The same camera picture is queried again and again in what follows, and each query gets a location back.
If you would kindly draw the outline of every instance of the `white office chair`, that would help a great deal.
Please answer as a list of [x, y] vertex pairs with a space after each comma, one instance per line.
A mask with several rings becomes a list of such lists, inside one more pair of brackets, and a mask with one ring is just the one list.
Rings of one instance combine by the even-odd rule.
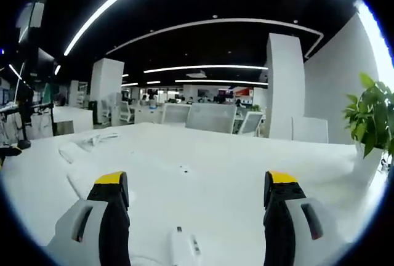
[[318, 118], [292, 117], [291, 139], [301, 142], [328, 143], [328, 122]]
[[190, 108], [187, 104], [164, 104], [161, 124], [186, 124]]
[[133, 117], [131, 109], [129, 108], [129, 104], [127, 102], [122, 101], [121, 106], [120, 106], [120, 115], [119, 119], [121, 121], [125, 121], [127, 123], [130, 123], [131, 118]]
[[190, 108], [186, 127], [232, 134], [235, 114], [235, 105], [194, 103]]
[[108, 106], [108, 102], [106, 100], [101, 100], [102, 105], [102, 115], [106, 118], [110, 117], [110, 107]]
[[263, 116], [264, 113], [262, 112], [249, 111], [242, 122], [238, 135], [251, 135], [255, 137]]

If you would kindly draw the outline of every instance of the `ceiling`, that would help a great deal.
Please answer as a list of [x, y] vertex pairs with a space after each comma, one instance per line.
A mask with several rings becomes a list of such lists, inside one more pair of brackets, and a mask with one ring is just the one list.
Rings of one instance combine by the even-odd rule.
[[[12, 37], [17, 10], [26, 0], [10, 0], [1, 29]], [[179, 24], [223, 18], [256, 18], [294, 23], [324, 34], [313, 55], [355, 13], [353, 0], [119, 0], [84, 33], [69, 56], [63, 53], [76, 32], [106, 0], [47, 0], [40, 47], [53, 55], [62, 69], [57, 82], [90, 81], [92, 64], [121, 44]], [[144, 74], [144, 70], [189, 65], [264, 66], [269, 33], [300, 38], [304, 55], [316, 34], [264, 23], [210, 23], [176, 29], [133, 42], [107, 55], [125, 62], [126, 83], [186, 79], [185, 70]], [[206, 69], [209, 79], [259, 81], [260, 70]], [[1, 74], [15, 79], [9, 70]]]

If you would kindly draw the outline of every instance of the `white table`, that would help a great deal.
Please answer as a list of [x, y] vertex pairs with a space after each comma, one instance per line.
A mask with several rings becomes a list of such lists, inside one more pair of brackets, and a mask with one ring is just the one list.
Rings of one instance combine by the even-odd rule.
[[72, 121], [74, 133], [93, 129], [93, 111], [76, 107], [55, 107], [54, 122]]
[[[374, 186], [366, 191], [348, 178], [356, 155], [353, 145], [147, 123], [110, 130], [121, 136], [96, 147], [90, 167], [110, 165], [127, 172], [136, 195], [129, 208], [129, 251], [165, 265], [170, 262], [167, 234], [176, 226], [196, 235], [203, 266], [262, 265], [263, 186], [269, 169], [297, 177], [305, 194], [321, 200], [337, 217], [348, 240], [359, 234], [380, 197]], [[34, 140], [20, 156], [6, 159], [0, 173], [15, 211], [41, 245], [50, 241], [56, 221], [77, 200], [58, 146], [82, 135]]]

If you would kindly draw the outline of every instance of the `white desk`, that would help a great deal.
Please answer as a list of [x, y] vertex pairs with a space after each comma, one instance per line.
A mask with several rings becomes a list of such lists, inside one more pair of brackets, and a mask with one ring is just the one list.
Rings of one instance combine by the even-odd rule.
[[[307, 196], [328, 206], [349, 240], [378, 204], [379, 189], [365, 193], [347, 177], [356, 155], [353, 145], [147, 123], [110, 130], [121, 136], [96, 147], [89, 166], [127, 172], [129, 189], [136, 195], [129, 208], [129, 251], [165, 265], [170, 262], [167, 234], [176, 226], [197, 236], [203, 266], [262, 265], [263, 186], [269, 169], [297, 177]], [[58, 146], [80, 136], [35, 140], [20, 156], [7, 158], [0, 173], [17, 214], [39, 244], [50, 241], [56, 221], [77, 200]]]
[[55, 107], [54, 122], [72, 121], [74, 133], [93, 129], [93, 111], [75, 107]]

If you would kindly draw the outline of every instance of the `white column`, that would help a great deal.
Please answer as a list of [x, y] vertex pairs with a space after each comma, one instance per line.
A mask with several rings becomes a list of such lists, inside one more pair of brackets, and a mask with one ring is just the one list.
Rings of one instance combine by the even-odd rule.
[[115, 102], [115, 95], [121, 93], [124, 63], [103, 58], [94, 63], [90, 84], [90, 100], [97, 101], [97, 118], [103, 122], [102, 100]]
[[78, 105], [78, 80], [71, 80], [70, 93], [68, 95], [68, 106], [79, 107]]
[[291, 117], [304, 116], [305, 72], [300, 39], [270, 33], [265, 136], [291, 140]]

